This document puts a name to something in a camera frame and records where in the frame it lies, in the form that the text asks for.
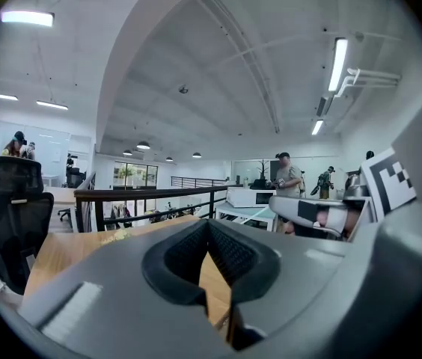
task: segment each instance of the railing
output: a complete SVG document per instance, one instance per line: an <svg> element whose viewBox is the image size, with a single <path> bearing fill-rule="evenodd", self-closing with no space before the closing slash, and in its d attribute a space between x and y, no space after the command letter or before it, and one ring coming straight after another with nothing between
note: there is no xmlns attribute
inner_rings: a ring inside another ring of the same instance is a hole
<svg viewBox="0 0 422 359"><path fill-rule="evenodd" d="M223 179L205 179L188 177L171 177L171 186L178 188L212 188L214 186L226 185Z"/></svg>
<svg viewBox="0 0 422 359"><path fill-rule="evenodd" d="M90 176L82 182L80 186L76 189L81 191L91 191L94 189L94 180L97 173L93 172ZM78 224L78 230L80 232L90 232L91 231L91 203L76 201L76 223Z"/></svg>
<svg viewBox="0 0 422 359"><path fill-rule="evenodd" d="M214 199L214 194L217 191L226 191L227 188L233 186L240 186L240 185L229 185L229 186L216 186L216 187L209 187L209 188L183 188L183 189L158 189L158 190L83 190L83 189L76 189L75 190L75 198L76 198L76 208L78 209L78 219L81 218L81 210L84 209L83 203L91 203L94 202L95 208L95 216L97 220L97 229L98 231L106 230L106 225L109 224L117 224L117 223L129 223L133 221L140 221L143 219L150 219L150 218L158 218L162 217L163 215L170 215L174 213L184 212L189 209L195 209L197 207L202 207L209 205L210 210L207 214L201 215L201 218L210 217L212 218L215 210L214 204L215 202L219 202L225 200L224 198L220 198L218 200ZM125 200L152 200L158 198L171 198L171 197L182 197L187 195L193 194L210 194L210 200L205 203L199 203L198 205L182 207L179 209L172 209L165 212L154 212L151 214L140 215L137 217L125 217L125 218L104 218L103 214L103 202L112 202L112 201L125 201ZM88 232L85 228L80 227L79 223L79 231L80 232Z"/></svg>

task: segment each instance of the woman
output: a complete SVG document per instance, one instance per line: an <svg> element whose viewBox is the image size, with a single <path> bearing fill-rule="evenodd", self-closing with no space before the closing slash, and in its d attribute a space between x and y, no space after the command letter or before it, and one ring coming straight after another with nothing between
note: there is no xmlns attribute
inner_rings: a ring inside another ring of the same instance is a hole
<svg viewBox="0 0 422 359"><path fill-rule="evenodd" d="M1 152L1 155L10 157L20 157L19 150L22 147L24 140L25 136L23 135L23 132L16 132L12 140L8 143L8 145L4 147L3 151Z"/></svg>

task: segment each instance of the table leg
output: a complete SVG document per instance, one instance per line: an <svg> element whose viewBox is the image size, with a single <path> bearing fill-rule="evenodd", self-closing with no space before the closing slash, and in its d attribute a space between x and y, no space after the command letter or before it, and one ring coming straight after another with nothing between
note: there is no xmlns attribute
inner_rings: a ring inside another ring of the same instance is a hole
<svg viewBox="0 0 422 359"><path fill-rule="evenodd" d="M71 217L71 226L73 228L73 232L77 233L78 232L78 222L76 221L76 210L75 210L74 205L71 205L71 207L70 207L70 217Z"/></svg>

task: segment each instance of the microwave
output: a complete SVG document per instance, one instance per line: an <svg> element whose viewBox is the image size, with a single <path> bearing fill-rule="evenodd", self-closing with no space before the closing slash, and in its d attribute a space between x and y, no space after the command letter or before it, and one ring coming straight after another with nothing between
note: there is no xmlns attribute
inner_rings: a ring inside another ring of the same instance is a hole
<svg viewBox="0 0 422 359"><path fill-rule="evenodd" d="M266 207L276 190L252 190L249 188L229 188L226 201L233 207Z"/></svg>

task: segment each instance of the gray t-shirt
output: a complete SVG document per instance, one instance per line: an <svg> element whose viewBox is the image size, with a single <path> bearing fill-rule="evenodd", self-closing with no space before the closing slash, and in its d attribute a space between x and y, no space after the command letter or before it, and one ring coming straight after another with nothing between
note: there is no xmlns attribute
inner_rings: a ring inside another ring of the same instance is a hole
<svg viewBox="0 0 422 359"><path fill-rule="evenodd" d="M279 169L276 173L276 179L280 180L282 178L284 182L289 182L290 180L301 177L301 169L299 169L296 165L288 165L285 168ZM285 197L299 197L299 184L293 186L292 188L276 189L276 194Z"/></svg>

